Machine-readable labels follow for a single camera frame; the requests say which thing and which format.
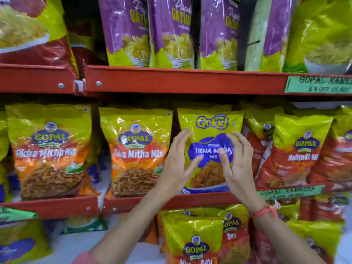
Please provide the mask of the purple yellow snack packet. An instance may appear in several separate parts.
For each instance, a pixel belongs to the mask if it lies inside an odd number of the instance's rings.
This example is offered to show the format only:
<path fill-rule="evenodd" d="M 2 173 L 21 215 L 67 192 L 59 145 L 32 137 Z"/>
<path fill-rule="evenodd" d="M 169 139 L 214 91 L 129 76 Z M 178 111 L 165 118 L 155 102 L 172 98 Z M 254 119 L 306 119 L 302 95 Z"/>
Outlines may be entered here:
<path fill-rule="evenodd" d="M 147 0 L 150 32 L 150 67 L 194 69 L 191 35 L 192 0 Z"/>
<path fill-rule="evenodd" d="M 109 66 L 149 67 L 147 0 L 98 0 Z"/>
<path fill-rule="evenodd" d="M 241 0 L 201 0 L 199 69 L 237 71 Z"/>
<path fill-rule="evenodd" d="M 283 71 L 292 16 L 300 1 L 271 0 L 260 71 Z"/>

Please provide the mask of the person's left forearm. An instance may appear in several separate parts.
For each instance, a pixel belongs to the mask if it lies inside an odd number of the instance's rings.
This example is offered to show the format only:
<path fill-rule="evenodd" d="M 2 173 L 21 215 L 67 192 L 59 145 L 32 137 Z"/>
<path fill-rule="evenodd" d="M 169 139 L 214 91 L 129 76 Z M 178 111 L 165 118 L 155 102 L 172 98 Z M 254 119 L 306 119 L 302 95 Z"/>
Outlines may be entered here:
<path fill-rule="evenodd" d="M 148 192 L 127 217 L 107 233 L 91 250 L 98 264 L 124 264 L 157 212 L 173 195 L 166 187 Z"/>

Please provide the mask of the pale green snack packet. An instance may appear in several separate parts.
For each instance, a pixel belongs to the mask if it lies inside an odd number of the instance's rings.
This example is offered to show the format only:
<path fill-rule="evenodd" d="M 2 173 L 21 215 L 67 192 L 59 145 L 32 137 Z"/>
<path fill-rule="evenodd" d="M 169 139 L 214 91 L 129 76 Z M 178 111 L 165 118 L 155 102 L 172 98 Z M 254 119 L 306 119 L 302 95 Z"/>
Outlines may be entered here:
<path fill-rule="evenodd" d="M 260 71 L 272 0 L 257 0 L 249 28 L 245 71 Z"/>

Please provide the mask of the yellow red sev packet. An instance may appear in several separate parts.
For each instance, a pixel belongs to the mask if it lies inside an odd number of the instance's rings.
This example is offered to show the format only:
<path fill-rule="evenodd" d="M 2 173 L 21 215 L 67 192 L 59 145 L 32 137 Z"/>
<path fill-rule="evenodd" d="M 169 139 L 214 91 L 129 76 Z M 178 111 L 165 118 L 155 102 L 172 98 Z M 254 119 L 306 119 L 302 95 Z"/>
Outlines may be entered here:
<path fill-rule="evenodd" d="M 250 255 L 249 212 L 243 204 L 228 206 L 223 212 L 219 264 L 248 264 Z"/>
<path fill-rule="evenodd" d="M 334 264 L 345 222 L 290 220 L 287 225 L 327 264 Z"/>
<path fill-rule="evenodd" d="M 298 219 L 303 221 L 345 222 L 350 193 L 338 192 L 300 199 Z"/>
<path fill-rule="evenodd" d="M 223 220 L 165 214 L 165 264 L 219 264 Z"/>

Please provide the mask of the long red shelf rail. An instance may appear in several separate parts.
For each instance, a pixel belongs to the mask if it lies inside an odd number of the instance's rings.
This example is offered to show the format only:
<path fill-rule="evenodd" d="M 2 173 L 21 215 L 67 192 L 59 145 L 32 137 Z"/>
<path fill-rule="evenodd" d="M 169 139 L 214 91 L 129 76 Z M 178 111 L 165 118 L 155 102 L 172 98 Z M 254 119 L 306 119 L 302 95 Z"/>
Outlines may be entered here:
<path fill-rule="evenodd" d="M 314 76 L 315 74 L 156 69 L 91 65 L 86 68 L 85 91 L 88 93 L 311 95 L 352 97 L 352 94 L 284 93 L 288 76 L 304 75 Z M 96 86 L 97 81 L 102 82 L 101 87 Z"/>
<path fill-rule="evenodd" d="M 102 214 L 110 215 L 126 213 L 139 204 L 141 200 L 142 197 L 105 199 Z M 230 192 L 179 194 L 170 199 L 163 206 L 162 210 L 175 210 L 193 207 L 218 207 L 239 203 L 240 201 L 238 201 L 238 199 Z M 117 208 L 117 212 L 112 212 L 113 207 Z"/>

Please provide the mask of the lime green noodle snack packet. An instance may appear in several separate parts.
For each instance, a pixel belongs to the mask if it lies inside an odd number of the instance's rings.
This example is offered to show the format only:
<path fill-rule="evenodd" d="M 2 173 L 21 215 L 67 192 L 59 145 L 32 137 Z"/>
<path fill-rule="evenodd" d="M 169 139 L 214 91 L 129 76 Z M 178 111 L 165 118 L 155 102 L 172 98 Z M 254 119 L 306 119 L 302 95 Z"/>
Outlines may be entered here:
<path fill-rule="evenodd" d="M 301 0 L 293 13 L 283 72 L 347 75 L 352 0 Z"/>

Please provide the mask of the person's right hand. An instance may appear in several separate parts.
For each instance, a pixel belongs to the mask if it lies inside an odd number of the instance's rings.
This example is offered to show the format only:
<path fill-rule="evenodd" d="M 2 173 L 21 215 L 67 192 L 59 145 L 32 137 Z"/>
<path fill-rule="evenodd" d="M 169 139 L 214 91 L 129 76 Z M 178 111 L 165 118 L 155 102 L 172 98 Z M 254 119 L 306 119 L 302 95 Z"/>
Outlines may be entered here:
<path fill-rule="evenodd" d="M 233 134 L 226 133 L 233 145 Z M 219 156 L 227 155 L 223 148 L 219 148 Z M 266 202 L 257 193 L 252 170 L 253 148 L 250 144 L 250 159 L 235 159 L 233 150 L 233 159 L 230 164 L 234 174 L 234 180 L 227 184 L 229 190 L 249 211 L 250 209 L 259 209 Z"/>

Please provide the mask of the yellow orange snack mix packet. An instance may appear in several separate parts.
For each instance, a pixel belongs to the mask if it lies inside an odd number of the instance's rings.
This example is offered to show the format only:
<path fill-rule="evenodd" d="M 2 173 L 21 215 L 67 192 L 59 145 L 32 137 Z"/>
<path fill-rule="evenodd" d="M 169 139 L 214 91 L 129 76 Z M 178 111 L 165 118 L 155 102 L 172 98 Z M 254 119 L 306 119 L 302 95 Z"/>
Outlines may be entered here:
<path fill-rule="evenodd" d="M 5 111 L 23 201 L 96 195 L 85 166 L 91 105 L 17 103 Z"/>
<path fill-rule="evenodd" d="M 99 115 L 111 153 L 109 199 L 145 195 L 162 172 L 173 111 L 99 107 Z"/>

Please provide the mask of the yellow snack packet blue label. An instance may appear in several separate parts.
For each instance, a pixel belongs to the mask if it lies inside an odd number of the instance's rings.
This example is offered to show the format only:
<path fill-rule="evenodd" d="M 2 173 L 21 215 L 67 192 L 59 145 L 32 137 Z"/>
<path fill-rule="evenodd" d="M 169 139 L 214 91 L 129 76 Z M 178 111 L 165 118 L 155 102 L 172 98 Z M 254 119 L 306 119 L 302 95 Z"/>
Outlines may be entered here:
<path fill-rule="evenodd" d="M 241 131 L 244 112 L 177 108 L 177 114 L 181 130 L 188 128 L 192 132 L 185 143 L 186 166 L 199 155 L 203 156 L 185 184 L 183 194 L 229 191 L 218 150 L 223 148 L 232 163 L 234 146 L 226 134 Z"/>

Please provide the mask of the person's left hand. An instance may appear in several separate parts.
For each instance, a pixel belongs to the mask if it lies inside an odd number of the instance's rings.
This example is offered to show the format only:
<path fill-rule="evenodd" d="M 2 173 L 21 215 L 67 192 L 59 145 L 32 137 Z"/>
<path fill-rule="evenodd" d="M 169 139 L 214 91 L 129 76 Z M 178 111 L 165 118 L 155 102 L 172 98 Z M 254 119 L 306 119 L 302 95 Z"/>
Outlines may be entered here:
<path fill-rule="evenodd" d="M 185 155 L 181 159 L 176 156 L 176 137 L 170 145 L 161 177 L 155 187 L 157 196 L 164 202 L 177 195 L 190 179 L 190 177 L 186 177 L 186 169 L 189 164 L 186 164 Z"/>

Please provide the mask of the pink thread wristband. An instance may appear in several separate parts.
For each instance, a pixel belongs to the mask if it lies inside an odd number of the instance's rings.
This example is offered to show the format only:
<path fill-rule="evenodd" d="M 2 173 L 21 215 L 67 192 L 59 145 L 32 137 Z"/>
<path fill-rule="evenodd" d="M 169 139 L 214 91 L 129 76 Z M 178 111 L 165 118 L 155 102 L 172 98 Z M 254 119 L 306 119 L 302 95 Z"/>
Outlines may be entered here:
<path fill-rule="evenodd" d="M 271 214 L 273 217 L 278 218 L 277 207 L 266 205 L 255 213 L 249 213 L 251 218 L 259 218 L 267 214 Z"/>

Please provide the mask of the green white snack packet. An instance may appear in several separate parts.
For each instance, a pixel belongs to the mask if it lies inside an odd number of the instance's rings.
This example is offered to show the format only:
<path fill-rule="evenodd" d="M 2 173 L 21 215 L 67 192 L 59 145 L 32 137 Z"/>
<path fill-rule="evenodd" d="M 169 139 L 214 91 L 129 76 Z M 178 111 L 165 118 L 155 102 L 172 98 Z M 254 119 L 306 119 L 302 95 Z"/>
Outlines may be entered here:
<path fill-rule="evenodd" d="M 64 224 L 61 234 L 73 234 L 94 231 L 107 231 L 108 223 L 102 217 L 81 216 L 70 217 Z"/>

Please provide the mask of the large red yellow snack packet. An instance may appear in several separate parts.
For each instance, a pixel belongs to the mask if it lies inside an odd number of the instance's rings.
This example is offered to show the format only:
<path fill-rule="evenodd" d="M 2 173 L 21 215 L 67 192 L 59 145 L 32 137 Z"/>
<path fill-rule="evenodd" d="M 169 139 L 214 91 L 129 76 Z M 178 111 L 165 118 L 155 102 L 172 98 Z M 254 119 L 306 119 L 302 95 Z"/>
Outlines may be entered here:
<path fill-rule="evenodd" d="M 58 66 L 78 78 L 61 0 L 0 0 L 0 63 Z"/>

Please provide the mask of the dark red snack packet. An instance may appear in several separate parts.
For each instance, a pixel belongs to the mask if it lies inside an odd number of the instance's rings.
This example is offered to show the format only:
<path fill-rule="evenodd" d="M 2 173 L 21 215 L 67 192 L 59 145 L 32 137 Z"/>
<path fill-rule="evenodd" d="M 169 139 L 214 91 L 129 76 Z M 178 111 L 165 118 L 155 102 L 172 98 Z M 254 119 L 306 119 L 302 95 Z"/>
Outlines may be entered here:
<path fill-rule="evenodd" d="M 61 0 L 68 41 L 76 60 L 78 77 L 88 65 L 107 65 L 98 0 Z"/>

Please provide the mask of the green price label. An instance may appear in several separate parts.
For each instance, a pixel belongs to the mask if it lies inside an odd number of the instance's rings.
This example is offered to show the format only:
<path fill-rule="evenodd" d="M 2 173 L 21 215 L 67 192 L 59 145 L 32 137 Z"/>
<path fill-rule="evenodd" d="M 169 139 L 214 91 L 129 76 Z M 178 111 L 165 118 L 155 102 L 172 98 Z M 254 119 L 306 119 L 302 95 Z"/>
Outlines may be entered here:
<path fill-rule="evenodd" d="M 302 186 L 285 189 L 258 191 L 265 200 L 295 199 L 322 194 L 325 185 Z"/>
<path fill-rule="evenodd" d="M 352 76 L 288 76 L 286 94 L 352 94 Z"/>
<path fill-rule="evenodd" d="M 14 208 L 0 206 L 0 223 L 37 219 L 38 214 Z"/>

